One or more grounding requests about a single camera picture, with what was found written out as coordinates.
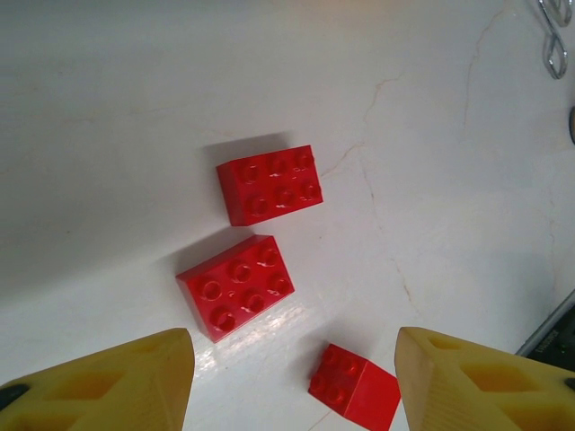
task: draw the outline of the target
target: white marble surface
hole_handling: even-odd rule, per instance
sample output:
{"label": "white marble surface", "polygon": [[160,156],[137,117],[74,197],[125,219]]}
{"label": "white marble surface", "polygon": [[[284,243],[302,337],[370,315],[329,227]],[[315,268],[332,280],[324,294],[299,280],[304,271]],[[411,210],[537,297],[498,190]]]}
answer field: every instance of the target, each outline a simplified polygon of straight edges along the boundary
{"label": "white marble surface", "polygon": [[[91,3],[0,6],[0,381],[186,327],[186,429],[351,430],[305,392],[326,342],[515,351],[572,290],[575,64],[535,0]],[[325,203],[253,228],[296,294],[213,345],[173,275],[250,234],[214,166],[266,143],[313,145]]]}

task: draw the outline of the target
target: metal clip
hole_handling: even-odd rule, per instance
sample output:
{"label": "metal clip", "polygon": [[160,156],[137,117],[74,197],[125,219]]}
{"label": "metal clip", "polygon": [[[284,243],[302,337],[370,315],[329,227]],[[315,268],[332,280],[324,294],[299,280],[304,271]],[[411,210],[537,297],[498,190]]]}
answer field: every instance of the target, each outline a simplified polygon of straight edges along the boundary
{"label": "metal clip", "polygon": [[[549,17],[549,13],[545,7],[544,0],[538,0],[538,2],[539,7],[541,8],[541,12],[543,12],[545,21],[547,22],[547,26],[549,27],[549,32],[551,33],[549,35],[547,46],[544,50],[544,62],[553,79],[561,79],[565,76],[565,72],[567,72],[567,49],[565,49],[565,44],[561,39],[561,35]],[[559,57],[558,67],[555,65],[555,59],[553,59],[553,54],[555,53]]]}
{"label": "metal clip", "polygon": [[573,17],[573,0],[549,0],[550,12],[560,27],[567,27]]}

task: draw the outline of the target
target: black object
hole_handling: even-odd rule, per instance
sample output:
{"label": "black object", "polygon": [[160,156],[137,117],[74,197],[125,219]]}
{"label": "black object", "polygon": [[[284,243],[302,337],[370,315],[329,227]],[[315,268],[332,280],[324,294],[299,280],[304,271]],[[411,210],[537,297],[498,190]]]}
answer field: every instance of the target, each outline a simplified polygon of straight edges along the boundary
{"label": "black object", "polygon": [[575,379],[565,379],[565,384],[575,392]]}
{"label": "black object", "polygon": [[13,384],[7,388],[0,389],[0,411],[18,400],[29,389],[30,386],[24,383]]}
{"label": "black object", "polygon": [[575,144],[575,107],[571,108],[569,113],[569,134],[571,135],[571,141]]}
{"label": "black object", "polygon": [[553,325],[526,357],[575,372],[575,306]]}

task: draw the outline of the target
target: black tip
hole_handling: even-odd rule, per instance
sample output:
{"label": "black tip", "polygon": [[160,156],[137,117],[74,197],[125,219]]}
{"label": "black tip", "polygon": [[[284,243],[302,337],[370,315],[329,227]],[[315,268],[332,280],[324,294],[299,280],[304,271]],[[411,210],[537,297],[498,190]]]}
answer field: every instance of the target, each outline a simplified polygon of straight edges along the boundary
{"label": "black tip", "polygon": [[569,134],[571,135],[571,142],[575,144],[575,107],[571,108],[569,113]]}
{"label": "black tip", "polygon": [[569,387],[570,389],[575,391],[575,379],[574,378],[565,379],[565,384],[567,385],[567,387]]}
{"label": "black tip", "polygon": [[23,383],[13,384],[12,386],[0,389],[0,411],[18,400],[29,389],[30,386]]}

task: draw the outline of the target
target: red 2x3 brick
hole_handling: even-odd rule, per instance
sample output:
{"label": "red 2x3 brick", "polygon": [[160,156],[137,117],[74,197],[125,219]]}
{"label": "red 2x3 brick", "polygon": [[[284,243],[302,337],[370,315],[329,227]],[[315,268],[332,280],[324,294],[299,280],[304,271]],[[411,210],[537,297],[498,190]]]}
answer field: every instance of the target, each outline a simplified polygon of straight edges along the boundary
{"label": "red 2x3 brick", "polygon": [[309,393],[346,419],[371,431],[387,431],[401,398],[397,379],[333,344],[309,385]]}
{"label": "red 2x3 brick", "polygon": [[250,226],[323,202],[310,145],[217,166],[232,226]]}
{"label": "red 2x3 brick", "polygon": [[217,342],[294,292],[273,236],[254,235],[176,277]]}

